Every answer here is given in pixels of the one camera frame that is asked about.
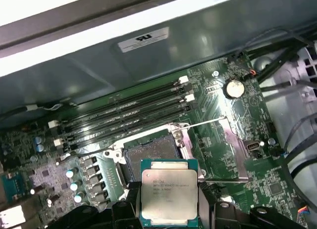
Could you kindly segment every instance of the ram slot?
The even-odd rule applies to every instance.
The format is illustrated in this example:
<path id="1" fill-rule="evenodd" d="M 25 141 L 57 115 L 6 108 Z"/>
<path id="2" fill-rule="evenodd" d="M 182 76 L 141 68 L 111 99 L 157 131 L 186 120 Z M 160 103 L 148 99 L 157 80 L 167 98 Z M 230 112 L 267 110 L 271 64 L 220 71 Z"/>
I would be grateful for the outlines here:
<path id="1" fill-rule="evenodd" d="M 133 95 L 133 96 L 130 96 L 130 97 L 115 101 L 114 103 L 107 104 L 106 106 L 102 106 L 100 108 L 88 111 L 88 112 L 86 112 L 84 114 L 81 114 L 81 115 L 78 115 L 78 116 L 76 116 L 76 117 L 74 117 L 74 118 L 72 118 L 72 119 L 70 119 L 68 121 L 69 122 L 75 122 L 75 121 L 78 121 L 78 120 L 80 120 L 82 118 L 90 117 L 90 116 L 96 115 L 96 114 L 101 113 L 101 112 L 106 112 L 107 113 L 111 109 L 115 110 L 115 108 L 118 105 L 127 105 L 127 104 L 130 104 L 130 103 L 134 104 L 134 103 L 137 103 L 138 100 L 150 97 L 152 95 L 161 94 L 161 93 L 166 92 L 166 91 L 171 91 L 172 92 L 172 91 L 175 91 L 177 89 L 178 89 L 178 87 L 175 87 L 174 83 L 169 83 L 169 84 L 166 84 L 164 86 L 149 90 L 147 92 L 142 92 L 142 93 L 139 93 L 139 94 L 136 94 L 136 95 Z"/>
<path id="2" fill-rule="evenodd" d="M 152 124 L 155 123 L 156 121 L 161 121 L 164 119 L 170 119 L 174 116 L 177 116 L 179 114 L 182 114 L 184 112 L 187 112 L 189 110 L 191 110 L 190 105 L 184 104 L 184 105 L 178 105 L 177 107 L 173 107 L 171 108 L 172 111 L 162 114 L 162 115 L 158 115 L 156 117 L 152 117 L 152 115 L 150 116 L 145 116 L 141 119 L 136 119 L 135 121 L 137 121 L 136 123 L 132 123 L 131 125 L 125 125 L 125 124 L 121 124 L 122 127 L 119 127 L 118 129 L 116 129 L 115 127 L 112 127 L 112 131 L 110 130 L 107 133 L 101 134 L 97 137 L 91 138 L 89 140 L 85 140 L 82 142 L 78 142 L 76 144 L 72 144 L 70 146 L 71 150 L 75 150 L 75 149 L 79 149 L 82 147 L 85 147 L 87 145 L 90 145 L 92 143 L 97 143 L 103 139 L 106 138 L 110 138 L 110 137 L 115 137 L 115 136 L 119 136 L 122 134 L 126 134 L 126 136 L 128 136 L 130 133 L 132 134 L 134 131 L 141 131 L 143 127 L 146 127 L 148 124 Z"/>
<path id="3" fill-rule="evenodd" d="M 181 98 L 182 96 L 177 96 L 176 92 L 169 92 L 165 94 L 164 96 L 159 96 L 159 97 L 156 97 L 155 99 L 148 99 L 145 102 L 140 102 L 135 105 L 128 106 L 126 108 L 117 108 L 114 113 L 112 112 L 105 115 L 100 115 L 92 120 L 86 120 L 86 121 L 77 123 L 75 125 L 72 125 L 70 127 L 65 127 L 64 129 L 66 133 L 77 132 L 77 131 L 80 131 L 82 128 L 92 127 L 93 125 L 99 125 L 104 122 L 108 123 L 109 120 L 116 118 L 118 115 L 126 115 L 133 111 L 139 112 L 139 110 L 141 109 L 145 109 L 154 105 L 159 105 L 169 100 L 180 101 Z"/>

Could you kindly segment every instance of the ul certification label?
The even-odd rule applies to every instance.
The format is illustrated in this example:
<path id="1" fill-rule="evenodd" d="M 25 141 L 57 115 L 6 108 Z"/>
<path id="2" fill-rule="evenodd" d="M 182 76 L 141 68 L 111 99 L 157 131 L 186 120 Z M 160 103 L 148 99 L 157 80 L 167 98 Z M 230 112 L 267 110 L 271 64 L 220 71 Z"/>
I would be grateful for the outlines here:
<path id="1" fill-rule="evenodd" d="M 118 43 L 122 52 L 128 52 L 168 38 L 169 27 L 155 30 L 138 37 Z"/>

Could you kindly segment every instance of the screw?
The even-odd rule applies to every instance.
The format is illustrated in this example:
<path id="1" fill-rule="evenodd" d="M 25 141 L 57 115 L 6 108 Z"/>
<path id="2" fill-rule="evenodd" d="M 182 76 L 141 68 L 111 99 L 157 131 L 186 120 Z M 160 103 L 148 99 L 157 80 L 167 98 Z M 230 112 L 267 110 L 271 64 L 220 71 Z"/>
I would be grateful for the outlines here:
<path id="1" fill-rule="evenodd" d="M 212 73 L 212 76 L 213 76 L 213 77 L 219 76 L 219 72 L 218 72 L 218 71 L 214 71 L 214 72 Z"/>
<path id="2" fill-rule="evenodd" d="M 302 93 L 302 98 L 307 98 L 310 94 L 308 92 L 303 92 Z"/>
<path id="3" fill-rule="evenodd" d="M 269 145 L 275 145 L 275 144 L 276 144 L 276 141 L 275 141 L 275 139 L 273 139 L 273 138 L 269 138 L 269 139 L 267 140 L 267 143 L 268 143 Z"/>
<path id="4" fill-rule="evenodd" d="M 220 206 L 223 207 L 223 208 L 228 208 L 229 204 L 225 203 L 225 202 L 222 202 L 222 203 L 220 203 Z"/>
<path id="5" fill-rule="evenodd" d="M 180 137 L 182 137 L 182 134 L 180 133 L 180 131 L 175 131 L 173 133 L 173 136 L 174 136 L 174 138 L 180 138 Z"/>
<path id="6" fill-rule="evenodd" d="M 261 214 L 266 214 L 267 213 L 267 211 L 264 208 L 258 208 L 257 212 L 261 213 Z"/>

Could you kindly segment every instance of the microchip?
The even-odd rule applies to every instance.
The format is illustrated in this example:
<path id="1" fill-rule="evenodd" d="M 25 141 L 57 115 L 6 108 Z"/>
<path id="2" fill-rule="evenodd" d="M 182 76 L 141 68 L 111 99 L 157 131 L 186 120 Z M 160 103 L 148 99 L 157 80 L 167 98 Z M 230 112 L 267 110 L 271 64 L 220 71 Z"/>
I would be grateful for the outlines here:
<path id="1" fill-rule="evenodd" d="M 49 171 L 48 171 L 48 170 L 42 171 L 42 175 L 43 175 L 44 177 L 49 176 Z"/>
<path id="2" fill-rule="evenodd" d="M 276 133 L 276 128 L 273 122 L 266 123 L 266 128 L 270 134 Z"/>
<path id="3" fill-rule="evenodd" d="M 124 151 L 133 181 L 141 181 L 141 159 L 178 159 L 177 147 L 172 135 L 160 137 L 150 143 Z"/>
<path id="4" fill-rule="evenodd" d="M 279 182 L 273 183 L 269 185 L 269 190 L 272 194 L 278 194 L 283 192 L 283 188 Z"/>
<path id="5" fill-rule="evenodd" d="M 60 214 L 60 213 L 63 212 L 63 210 L 62 210 L 62 208 L 56 208 L 56 212 L 57 212 L 58 214 Z"/>
<path id="6" fill-rule="evenodd" d="M 62 185 L 61 185 L 61 189 L 67 189 L 68 188 L 68 184 L 67 183 L 63 183 Z"/>

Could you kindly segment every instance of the capacitor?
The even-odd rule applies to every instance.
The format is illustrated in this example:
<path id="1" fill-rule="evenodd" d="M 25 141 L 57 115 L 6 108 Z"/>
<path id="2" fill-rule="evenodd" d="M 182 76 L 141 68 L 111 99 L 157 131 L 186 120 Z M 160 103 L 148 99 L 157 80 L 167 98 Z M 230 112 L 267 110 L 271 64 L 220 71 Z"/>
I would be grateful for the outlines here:
<path id="1" fill-rule="evenodd" d="M 55 195 L 49 197 L 49 198 L 46 200 L 46 202 L 48 203 L 48 205 L 49 205 L 49 204 L 52 205 L 52 204 L 54 204 L 58 199 L 59 199 L 59 196 L 58 196 L 57 194 L 55 194 Z"/>
<path id="2" fill-rule="evenodd" d="M 45 138 L 44 138 L 44 137 L 35 137 L 35 138 L 34 138 L 34 143 L 35 143 L 36 145 L 41 144 L 41 143 L 43 143 L 43 142 L 45 142 Z"/>
<path id="3" fill-rule="evenodd" d="M 80 203 L 80 202 L 83 200 L 83 198 L 85 197 L 85 195 L 86 195 L 86 193 L 83 192 L 83 191 L 77 193 L 77 194 L 75 195 L 75 197 L 74 197 L 74 201 L 75 201 L 76 203 Z"/>
<path id="4" fill-rule="evenodd" d="M 36 151 L 37 152 L 43 152 L 46 150 L 46 146 L 44 146 L 43 144 L 39 144 L 36 146 Z"/>
<path id="5" fill-rule="evenodd" d="M 70 169 L 66 172 L 66 177 L 72 178 L 77 172 L 78 172 L 78 168 L 74 167 L 73 169 Z"/>
<path id="6" fill-rule="evenodd" d="M 35 188 L 30 190 L 30 194 L 36 194 L 42 191 L 44 187 L 42 185 L 36 186 Z"/>
<path id="7" fill-rule="evenodd" d="M 38 157 L 37 156 L 31 156 L 30 157 L 30 161 L 37 162 L 38 161 Z"/>
<path id="8" fill-rule="evenodd" d="M 236 79 L 228 80 L 223 86 L 223 93 L 229 99 L 236 99 L 244 94 L 244 84 Z"/>
<path id="9" fill-rule="evenodd" d="M 82 184 L 83 184 L 82 181 L 75 181 L 75 182 L 73 182 L 73 183 L 70 184 L 70 187 L 69 187 L 69 188 L 70 188 L 72 191 L 76 191 Z"/>

